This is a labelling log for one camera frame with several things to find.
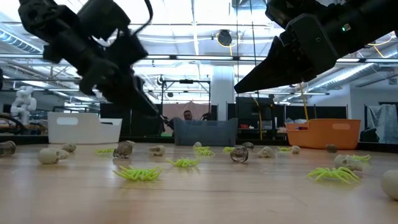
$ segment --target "white plastic basket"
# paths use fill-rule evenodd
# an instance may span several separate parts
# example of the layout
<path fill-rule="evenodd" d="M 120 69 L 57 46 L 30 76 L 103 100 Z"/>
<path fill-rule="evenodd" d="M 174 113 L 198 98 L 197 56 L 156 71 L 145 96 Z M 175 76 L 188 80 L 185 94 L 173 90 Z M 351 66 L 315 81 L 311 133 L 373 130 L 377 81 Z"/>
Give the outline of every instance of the white plastic basket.
<path fill-rule="evenodd" d="M 95 113 L 48 114 L 49 143 L 104 144 L 119 142 L 122 119 L 103 119 Z"/>

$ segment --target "humanoid robot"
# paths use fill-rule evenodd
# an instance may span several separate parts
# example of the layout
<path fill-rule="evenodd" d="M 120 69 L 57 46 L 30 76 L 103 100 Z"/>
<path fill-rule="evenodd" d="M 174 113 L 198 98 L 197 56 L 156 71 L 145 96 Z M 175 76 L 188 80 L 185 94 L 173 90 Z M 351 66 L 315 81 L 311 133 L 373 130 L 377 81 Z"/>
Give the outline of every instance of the humanoid robot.
<path fill-rule="evenodd" d="M 30 112 L 36 110 L 37 102 L 32 93 L 33 87 L 21 86 L 17 91 L 17 98 L 11 105 L 11 116 L 17 116 L 23 125 L 29 124 Z"/>

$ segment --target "orange bin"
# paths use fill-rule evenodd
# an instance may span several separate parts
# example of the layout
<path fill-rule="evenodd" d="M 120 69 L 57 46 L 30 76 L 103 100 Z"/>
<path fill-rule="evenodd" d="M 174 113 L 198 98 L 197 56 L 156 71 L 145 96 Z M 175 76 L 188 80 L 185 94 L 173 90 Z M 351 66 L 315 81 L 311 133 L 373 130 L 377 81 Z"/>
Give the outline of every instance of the orange bin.
<path fill-rule="evenodd" d="M 355 149 L 360 126 L 357 119 L 311 119 L 306 124 L 286 123 L 286 130 L 292 146 L 324 149 L 334 144 L 338 149 Z"/>

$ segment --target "wooden table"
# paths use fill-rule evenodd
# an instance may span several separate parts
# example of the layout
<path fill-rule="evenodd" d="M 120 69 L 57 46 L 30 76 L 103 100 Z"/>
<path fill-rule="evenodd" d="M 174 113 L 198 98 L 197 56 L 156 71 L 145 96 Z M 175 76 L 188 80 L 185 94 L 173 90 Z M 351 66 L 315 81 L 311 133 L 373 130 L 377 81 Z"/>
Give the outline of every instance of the wooden table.
<path fill-rule="evenodd" d="M 384 171 L 398 169 L 395 154 L 370 153 L 361 183 L 345 185 L 305 177 L 333 165 L 335 155 L 325 151 L 280 152 L 277 159 L 252 152 L 247 164 L 236 164 L 214 147 L 215 157 L 186 170 L 165 158 L 193 157 L 191 147 L 166 145 L 163 157 L 152 157 L 147 148 L 153 145 L 137 144 L 130 161 L 95 154 L 115 145 L 78 146 L 57 165 L 39 164 L 37 152 L 44 145 L 18 147 L 14 156 L 0 158 L 0 223 L 398 222 L 398 202 L 384 195 L 379 180 Z M 112 173 L 129 164 L 165 170 L 157 182 L 131 182 Z"/>

